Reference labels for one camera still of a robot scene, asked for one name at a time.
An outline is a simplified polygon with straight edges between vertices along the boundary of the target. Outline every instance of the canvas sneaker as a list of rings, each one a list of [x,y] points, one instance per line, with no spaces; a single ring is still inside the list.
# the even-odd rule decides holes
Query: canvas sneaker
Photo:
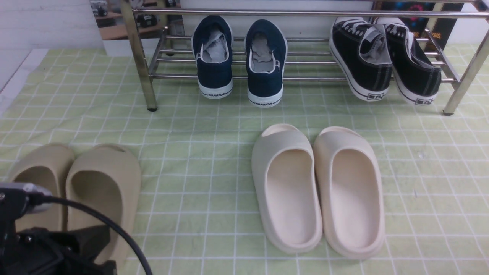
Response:
[[[361,17],[338,17],[331,28],[330,48],[355,96],[378,101],[387,94],[392,62],[382,25]]]
[[[287,40],[272,22],[258,20],[244,38],[248,99],[260,108],[277,105],[284,92]]]
[[[219,99],[233,89],[231,64],[233,32],[220,16],[204,18],[192,35],[190,43],[197,63],[197,79],[203,96]]]
[[[414,105],[431,104],[440,87],[442,69],[431,64],[399,18],[378,18],[374,22],[385,27],[394,78],[404,100]]]

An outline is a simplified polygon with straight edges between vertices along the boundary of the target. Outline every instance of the white floor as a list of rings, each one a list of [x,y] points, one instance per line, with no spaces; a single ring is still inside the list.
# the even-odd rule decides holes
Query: white floor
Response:
[[[47,49],[0,49],[0,116],[20,93],[29,74],[39,66]]]
[[[9,79],[14,75],[22,62],[30,53],[28,49],[0,49],[0,91],[3,90]]]

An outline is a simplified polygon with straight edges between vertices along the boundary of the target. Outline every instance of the black cable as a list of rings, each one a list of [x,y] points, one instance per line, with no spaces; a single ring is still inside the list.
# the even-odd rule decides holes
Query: black cable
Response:
[[[146,256],[144,256],[144,253],[141,250],[141,248],[139,248],[139,245],[137,245],[137,243],[134,241],[134,239],[131,236],[129,236],[129,234],[127,234],[127,232],[125,232],[124,229],[122,229],[122,227],[120,227],[118,224],[116,224],[114,221],[112,221],[110,218],[108,218],[104,214],[100,213],[99,211],[97,211],[93,208],[85,206],[81,203],[77,203],[77,202],[67,200],[67,199],[57,198],[57,197],[53,197],[53,196],[41,196],[40,198],[38,197],[36,199],[39,199],[40,201],[42,201],[42,203],[55,203],[55,204],[61,204],[64,206],[76,208],[80,211],[83,211],[87,214],[92,215],[93,217],[97,218],[98,220],[100,220],[104,224],[108,225],[117,234],[119,234],[122,238],[124,238],[124,240],[126,240],[126,242],[129,244],[129,246],[132,248],[132,250],[136,254],[137,258],[141,262],[141,265],[142,265],[146,275],[153,275],[153,272],[151,271],[151,267],[148,263],[148,260],[146,259]]]

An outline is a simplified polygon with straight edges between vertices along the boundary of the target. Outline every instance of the grid pattern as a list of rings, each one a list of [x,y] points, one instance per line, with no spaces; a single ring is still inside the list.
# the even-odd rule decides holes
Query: grid pattern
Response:
[[[474,52],[472,45],[446,50],[459,73]],[[159,71],[194,67],[161,64]],[[335,73],[338,67],[286,67],[287,75]],[[434,105],[418,108],[395,85],[381,102],[366,103],[346,84],[287,83],[279,105],[258,109],[247,102],[245,81],[235,81],[229,97],[208,100],[194,81],[180,80],[154,81],[159,110],[150,113],[131,58],[51,50],[0,119],[0,180],[49,142],[68,143],[76,154],[103,142],[128,147],[143,171],[133,236],[155,274],[489,274],[488,75],[486,64],[451,117],[440,115],[452,91],[446,84]],[[309,253],[287,255],[266,240],[250,158],[257,136],[275,123],[310,140],[343,126],[371,143],[387,233],[375,258],[344,259],[324,239]],[[143,274],[133,254],[120,269]]]

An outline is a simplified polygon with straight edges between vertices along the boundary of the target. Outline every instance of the pair of slides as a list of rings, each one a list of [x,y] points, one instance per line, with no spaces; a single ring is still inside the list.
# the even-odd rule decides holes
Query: pair of slides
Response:
[[[133,230],[141,188],[141,168],[137,158],[116,144],[100,144],[75,159],[64,144],[37,148],[18,162],[10,182],[33,183],[47,188],[55,197],[83,203],[111,218],[129,234]],[[61,205],[16,221],[17,231],[32,227],[65,231],[102,224],[79,210]],[[111,242],[96,259],[101,264],[114,260],[121,267],[129,246],[111,230]]]
[[[251,165],[265,234],[278,249],[310,251],[323,228],[331,247],[347,258],[367,259],[382,248],[380,172],[359,134],[328,127],[311,147],[294,126],[275,124],[256,141]]]

